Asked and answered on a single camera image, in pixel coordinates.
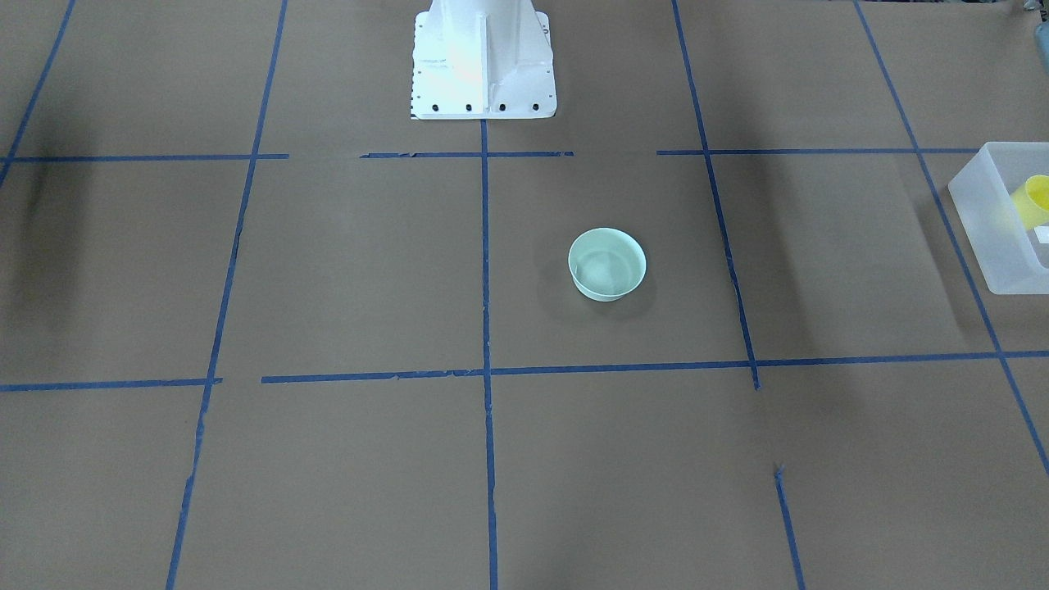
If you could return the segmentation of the mint green bowl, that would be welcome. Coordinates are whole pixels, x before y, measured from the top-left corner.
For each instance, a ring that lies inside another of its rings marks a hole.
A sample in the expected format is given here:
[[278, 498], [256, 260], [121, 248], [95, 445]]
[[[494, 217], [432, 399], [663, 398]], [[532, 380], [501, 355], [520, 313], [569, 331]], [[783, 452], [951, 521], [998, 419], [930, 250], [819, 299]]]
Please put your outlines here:
[[614, 302], [643, 283], [647, 257], [629, 233], [601, 227], [570, 245], [568, 268], [575, 288], [596, 302]]

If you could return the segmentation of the yellow plastic cup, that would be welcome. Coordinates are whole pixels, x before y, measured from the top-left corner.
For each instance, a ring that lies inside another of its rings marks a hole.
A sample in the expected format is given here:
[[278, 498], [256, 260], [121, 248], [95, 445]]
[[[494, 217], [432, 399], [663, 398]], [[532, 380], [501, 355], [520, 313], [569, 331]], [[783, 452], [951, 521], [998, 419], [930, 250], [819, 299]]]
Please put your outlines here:
[[1048, 224], [1048, 175], [1033, 175], [1011, 192], [1011, 204], [1025, 231]]

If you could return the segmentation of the clear plastic box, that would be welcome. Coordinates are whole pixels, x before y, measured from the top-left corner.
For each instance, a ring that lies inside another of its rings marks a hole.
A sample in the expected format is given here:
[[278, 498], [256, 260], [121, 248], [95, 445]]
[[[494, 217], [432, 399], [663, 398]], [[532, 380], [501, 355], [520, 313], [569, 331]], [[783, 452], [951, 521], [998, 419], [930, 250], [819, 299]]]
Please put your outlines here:
[[985, 283], [997, 295], [1048, 293], [1047, 243], [1026, 227], [1011, 195], [1045, 175], [1045, 142], [988, 142], [948, 184]]

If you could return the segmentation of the white pedestal column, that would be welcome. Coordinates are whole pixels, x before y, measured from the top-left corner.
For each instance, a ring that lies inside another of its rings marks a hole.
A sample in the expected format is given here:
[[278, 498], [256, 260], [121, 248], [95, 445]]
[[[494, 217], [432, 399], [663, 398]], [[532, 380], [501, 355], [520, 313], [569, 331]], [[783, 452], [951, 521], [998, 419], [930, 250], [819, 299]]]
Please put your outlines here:
[[550, 20], [532, 1], [434, 1], [413, 34], [412, 119], [556, 115]]

